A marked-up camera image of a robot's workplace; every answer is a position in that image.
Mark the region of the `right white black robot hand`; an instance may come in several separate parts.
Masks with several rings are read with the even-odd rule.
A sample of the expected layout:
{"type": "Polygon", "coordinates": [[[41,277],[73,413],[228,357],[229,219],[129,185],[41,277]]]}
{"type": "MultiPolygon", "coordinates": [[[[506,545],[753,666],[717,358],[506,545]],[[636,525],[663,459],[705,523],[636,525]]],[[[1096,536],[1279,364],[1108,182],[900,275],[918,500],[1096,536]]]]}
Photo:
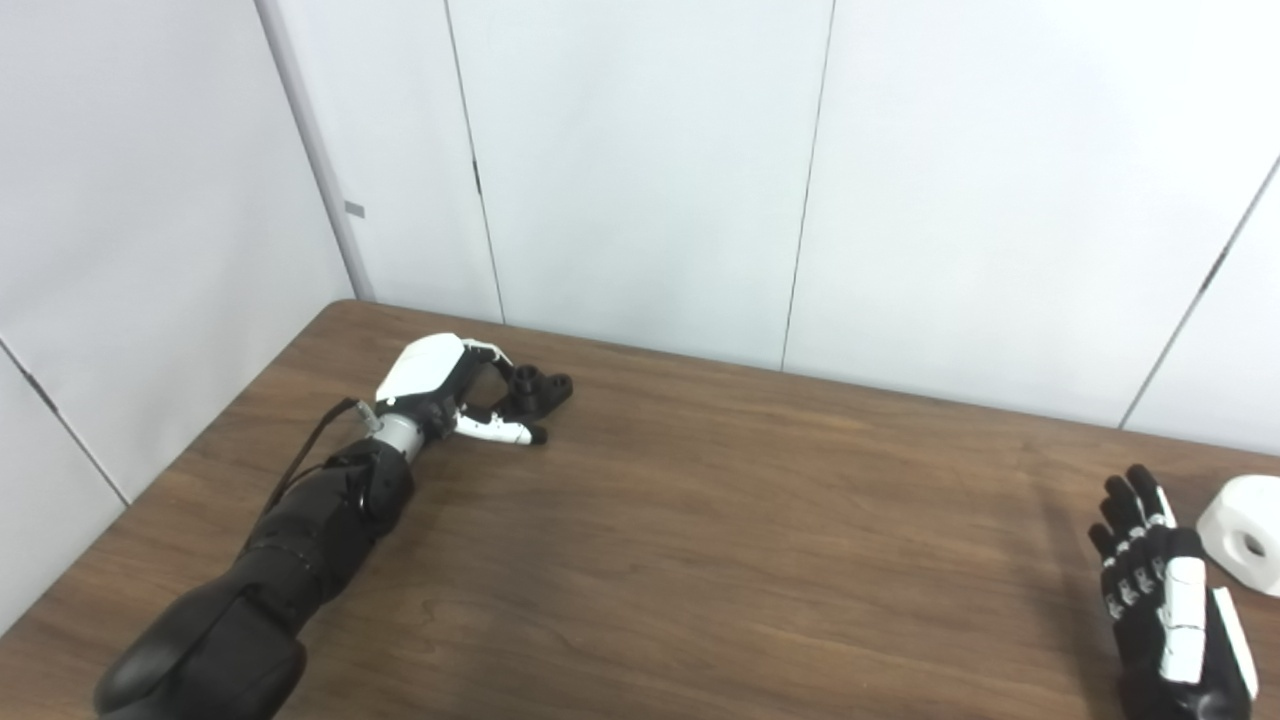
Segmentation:
{"type": "Polygon", "coordinates": [[[1142,464],[1103,483],[1100,596],[1120,660],[1126,719],[1249,719],[1260,678],[1229,588],[1208,583],[1199,532],[1142,464]]]}

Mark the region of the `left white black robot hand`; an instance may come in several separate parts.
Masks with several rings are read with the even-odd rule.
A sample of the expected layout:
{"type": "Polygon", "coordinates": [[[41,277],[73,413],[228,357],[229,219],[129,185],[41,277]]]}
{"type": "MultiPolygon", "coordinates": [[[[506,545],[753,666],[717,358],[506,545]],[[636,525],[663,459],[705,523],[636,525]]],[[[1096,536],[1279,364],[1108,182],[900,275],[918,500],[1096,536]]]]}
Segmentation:
{"type": "Polygon", "coordinates": [[[375,392],[378,428],[371,438],[413,460],[438,439],[465,436],[502,445],[539,446],[547,432],[529,421],[504,418],[498,410],[471,413],[465,401],[485,366],[507,380],[516,365],[495,345],[436,333],[404,347],[375,392]]]}

